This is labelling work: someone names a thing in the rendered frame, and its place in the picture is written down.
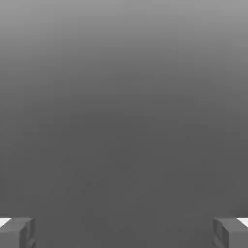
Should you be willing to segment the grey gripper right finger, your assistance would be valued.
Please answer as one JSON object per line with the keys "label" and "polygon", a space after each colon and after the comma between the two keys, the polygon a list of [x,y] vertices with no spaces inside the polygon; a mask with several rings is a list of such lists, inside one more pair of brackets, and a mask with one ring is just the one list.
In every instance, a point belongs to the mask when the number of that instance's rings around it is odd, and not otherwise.
{"label": "grey gripper right finger", "polygon": [[248,248],[248,217],[214,218],[213,248]]}

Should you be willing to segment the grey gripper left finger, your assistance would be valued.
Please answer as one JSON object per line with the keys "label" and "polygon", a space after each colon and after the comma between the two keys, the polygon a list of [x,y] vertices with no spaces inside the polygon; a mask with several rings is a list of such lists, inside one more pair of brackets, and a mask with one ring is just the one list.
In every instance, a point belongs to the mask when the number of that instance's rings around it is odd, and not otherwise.
{"label": "grey gripper left finger", "polygon": [[0,248],[36,248],[35,219],[0,217]]}

